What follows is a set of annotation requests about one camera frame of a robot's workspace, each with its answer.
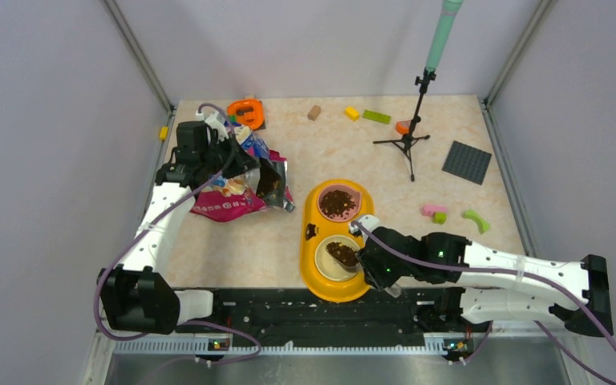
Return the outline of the pink pet food bag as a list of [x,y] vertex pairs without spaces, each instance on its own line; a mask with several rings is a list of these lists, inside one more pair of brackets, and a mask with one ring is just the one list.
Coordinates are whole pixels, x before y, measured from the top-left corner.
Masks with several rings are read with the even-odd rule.
[[257,167],[230,178],[217,178],[200,192],[191,212],[216,222],[267,209],[292,213],[295,205],[287,181],[287,159],[244,125],[235,126],[235,135],[241,154],[250,156]]

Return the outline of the clear plastic scoop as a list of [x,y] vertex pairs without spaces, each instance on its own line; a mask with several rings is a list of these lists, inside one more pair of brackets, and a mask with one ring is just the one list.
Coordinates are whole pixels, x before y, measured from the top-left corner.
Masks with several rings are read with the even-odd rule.
[[325,248],[326,252],[347,272],[354,273],[357,269],[361,269],[364,272],[366,282],[372,288],[376,288],[379,291],[382,290],[391,295],[393,298],[398,298],[401,296],[402,289],[399,285],[393,284],[389,287],[383,287],[379,283],[375,282],[375,275],[372,272],[363,269],[360,265],[359,251],[353,247],[341,241],[331,241],[326,244]]

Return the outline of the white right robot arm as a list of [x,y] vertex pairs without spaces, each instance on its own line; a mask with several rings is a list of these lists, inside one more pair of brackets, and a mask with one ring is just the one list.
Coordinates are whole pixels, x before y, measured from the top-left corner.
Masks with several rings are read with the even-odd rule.
[[436,302],[440,324],[534,321],[590,337],[614,333],[607,260],[548,261],[489,248],[464,236],[434,232],[406,236],[363,215],[349,223],[364,247],[357,258],[365,282],[398,294],[400,278],[448,285]]

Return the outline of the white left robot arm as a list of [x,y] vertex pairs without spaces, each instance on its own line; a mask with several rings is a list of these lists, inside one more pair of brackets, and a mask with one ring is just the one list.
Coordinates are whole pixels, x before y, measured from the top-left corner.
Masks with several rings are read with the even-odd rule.
[[133,241],[99,274],[93,312],[115,341],[171,334],[195,320],[206,331],[225,321],[210,290],[175,290],[163,277],[176,236],[200,193],[217,180],[258,168],[235,137],[230,118],[210,104],[176,127],[176,146],[157,169],[144,219]]

